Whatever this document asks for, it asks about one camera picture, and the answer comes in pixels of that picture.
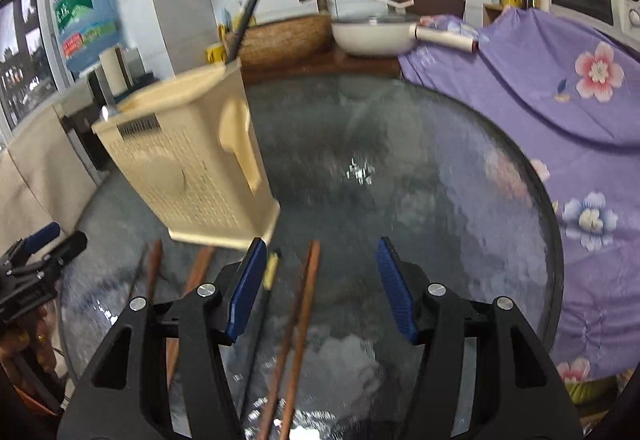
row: black handle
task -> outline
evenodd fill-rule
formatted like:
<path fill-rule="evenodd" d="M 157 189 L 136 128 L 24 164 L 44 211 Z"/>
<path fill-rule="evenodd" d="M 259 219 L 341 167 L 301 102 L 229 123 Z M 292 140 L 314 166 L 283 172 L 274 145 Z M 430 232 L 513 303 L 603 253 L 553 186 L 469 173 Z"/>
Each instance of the black handle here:
<path fill-rule="evenodd" d="M 255 6 L 258 4 L 258 0 L 248 0 L 245 7 L 244 13 L 242 14 L 242 19 L 240 20 L 240 24 L 238 25 L 238 29 L 232 39 L 231 47 L 229 48 L 229 54 L 226 58 L 226 63 L 233 62 L 238 58 L 238 53 L 240 52 L 240 46 L 242 45 L 242 40 L 244 39 L 244 33 L 246 32 L 247 27 L 249 26 L 249 20 L 254 15 Z"/>

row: label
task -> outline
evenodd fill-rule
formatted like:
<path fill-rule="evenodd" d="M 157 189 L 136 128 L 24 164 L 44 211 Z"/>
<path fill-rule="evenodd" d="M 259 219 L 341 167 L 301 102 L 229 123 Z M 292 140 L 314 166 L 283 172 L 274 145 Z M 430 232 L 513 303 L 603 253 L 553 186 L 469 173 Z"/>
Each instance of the label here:
<path fill-rule="evenodd" d="M 91 44 L 102 36 L 113 34 L 116 31 L 115 21 L 97 23 L 84 29 L 82 32 L 73 34 L 62 44 L 62 52 L 65 58 L 71 58 L 77 51 Z"/>
<path fill-rule="evenodd" d="M 91 0 L 62 0 L 56 6 L 56 21 L 61 32 L 71 23 L 77 23 L 87 14 L 94 11 Z"/>

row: pan lid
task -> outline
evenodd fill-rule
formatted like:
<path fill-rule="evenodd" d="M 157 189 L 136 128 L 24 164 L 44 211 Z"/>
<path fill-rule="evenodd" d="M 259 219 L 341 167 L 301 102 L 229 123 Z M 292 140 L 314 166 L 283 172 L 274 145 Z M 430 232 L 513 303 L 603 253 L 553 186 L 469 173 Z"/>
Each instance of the pan lid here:
<path fill-rule="evenodd" d="M 415 14 L 382 14 L 343 16 L 333 20 L 334 24 L 386 25 L 401 23 L 417 23 L 420 16 Z"/>

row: wooden countertop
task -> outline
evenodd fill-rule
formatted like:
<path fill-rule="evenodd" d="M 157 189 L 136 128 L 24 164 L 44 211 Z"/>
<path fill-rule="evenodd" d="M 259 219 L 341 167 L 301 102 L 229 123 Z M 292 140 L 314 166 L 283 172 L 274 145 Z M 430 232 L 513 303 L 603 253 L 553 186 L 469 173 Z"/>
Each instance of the wooden countertop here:
<path fill-rule="evenodd" d="M 253 86 L 270 80 L 283 80 L 306 74 L 356 73 L 377 76 L 400 77 L 400 63 L 393 58 L 357 58 L 350 57 L 334 46 L 322 54 L 316 54 L 295 64 L 281 68 L 242 67 L 242 79 L 245 86 Z"/>

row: pan handle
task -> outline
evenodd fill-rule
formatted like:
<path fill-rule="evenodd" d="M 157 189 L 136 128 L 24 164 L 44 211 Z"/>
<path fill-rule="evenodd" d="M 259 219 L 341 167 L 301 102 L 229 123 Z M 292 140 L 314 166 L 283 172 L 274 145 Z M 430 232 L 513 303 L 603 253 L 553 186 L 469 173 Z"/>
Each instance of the pan handle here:
<path fill-rule="evenodd" d="M 440 44 L 441 46 L 447 46 L 469 54 L 478 51 L 478 41 L 473 37 L 434 30 L 433 28 L 423 28 L 418 25 L 412 25 L 410 30 L 412 36 L 418 41 L 433 42 L 434 44 Z"/>

